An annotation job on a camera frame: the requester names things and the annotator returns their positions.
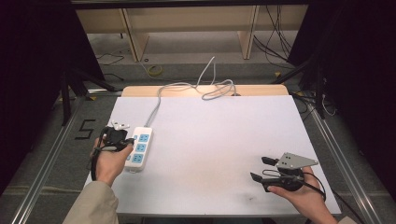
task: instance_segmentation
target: black backdrop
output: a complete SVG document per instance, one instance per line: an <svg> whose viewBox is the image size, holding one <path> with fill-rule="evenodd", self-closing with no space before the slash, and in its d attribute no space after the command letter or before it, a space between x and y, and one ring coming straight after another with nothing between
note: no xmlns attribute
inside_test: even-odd
<svg viewBox="0 0 396 224"><path fill-rule="evenodd" d="M71 7L1 1L0 23L2 193L26 153L35 150L36 135L59 96L61 74L73 66L104 77Z"/></svg>
<svg viewBox="0 0 396 224"><path fill-rule="evenodd" d="M396 3L359 1L326 66L327 91L396 201Z"/></svg>

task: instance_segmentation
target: white power strip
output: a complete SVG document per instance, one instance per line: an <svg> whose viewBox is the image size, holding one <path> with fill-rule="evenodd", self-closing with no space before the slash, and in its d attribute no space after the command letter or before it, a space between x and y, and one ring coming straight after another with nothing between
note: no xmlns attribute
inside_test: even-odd
<svg viewBox="0 0 396 224"><path fill-rule="evenodd" d="M134 128L134 150L125 161L125 169L130 172L143 170L149 153L149 144L152 138L152 129L146 127Z"/></svg>

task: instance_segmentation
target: metal rail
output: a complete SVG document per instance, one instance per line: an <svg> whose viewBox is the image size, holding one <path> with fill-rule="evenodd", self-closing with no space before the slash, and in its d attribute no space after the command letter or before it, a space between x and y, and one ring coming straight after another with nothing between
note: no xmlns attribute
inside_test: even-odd
<svg viewBox="0 0 396 224"><path fill-rule="evenodd" d="M314 111L312 114L315 123L318 125L318 128L322 133L323 138L325 139L327 146L329 147L329 150L332 153L332 156L334 157L334 160L337 163L337 166L340 169L341 174L343 175L346 184L355 198L355 201L359 206L366 222L373 224L383 223L379 214L375 211L370 197L367 195L364 187L361 185L359 179L353 172L352 167L349 165L349 162L347 161L342 149L332 135L332 131L327 125L326 120L321 119L320 115L316 111Z"/></svg>
<svg viewBox="0 0 396 224"><path fill-rule="evenodd" d="M75 108L72 112L72 116L70 120L62 127L61 131L56 137L56 140L52 145L51 150L49 151L49 155L45 159L43 165L40 168L40 171L35 177L35 181L33 182L32 186L29 188L28 192L23 198L23 201L18 207L17 212L15 213L14 218L12 219L11 222L12 224L26 223L27 218L29 217L35 206L35 202L37 201L38 196L40 195L40 192L45 182L47 181L48 176L50 175L50 171L52 170L52 167L55 164L60 151L62 150L65 139L76 120L76 114L78 113L84 101L85 101L84 96L78 97L77 100L75 101Z"/></svg>

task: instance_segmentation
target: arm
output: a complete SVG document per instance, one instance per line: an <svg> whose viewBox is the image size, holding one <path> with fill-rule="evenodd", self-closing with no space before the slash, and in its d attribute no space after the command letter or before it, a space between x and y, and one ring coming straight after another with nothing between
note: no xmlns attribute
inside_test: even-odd
<svg viewBox="0 0 396 224"><path fill-rule="evenodd" d="M128 145L120 152L101 152L96 164L96 181L88 184L80 193L64 223L118 223L116 213L119 204L111 186L122 172L124 163L133 150Z"/></svg>
<svg viewBox="0 0 396 224"><path fill-rule="evenodd" d="M304 167L304 173L313 174L311 167ZM305 182L319 188L318 181L312 175L304 175ZM303 186L296 191L288 191L280 187L271 186L271 192L291 202L299 213L311 219L314 223L337 223L320 194L313 189Z"/></svg>

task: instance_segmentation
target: human hand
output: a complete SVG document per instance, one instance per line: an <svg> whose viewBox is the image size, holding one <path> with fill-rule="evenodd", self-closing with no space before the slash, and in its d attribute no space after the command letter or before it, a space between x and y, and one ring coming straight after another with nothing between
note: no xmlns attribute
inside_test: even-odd
<svg viewBox="0 0 396 224"><path fill-rule="evenodd" d="M304 173L313 174L311 167L303 168ZM304 181L316 188L320 188L318 181L312 175L304 175ZM316 224L319 223L337 223L335 218L330 214L329 209L323 201L322 196L313 189L302 186L296 191L288 191L281 187L270 186L269 191L287 199L293 204L299 213L311 219Z"/></svg>
<svg viewBox="0 0 396 224"><path fill-rule="evenodd" d="M97 146L98 141L99 138L96 138L93 147ZM96 163L96 180L105 182L111 187L116 177L122 172L126 158L133 150L133 145L128 144L119 152L102 151Z"/></svg>

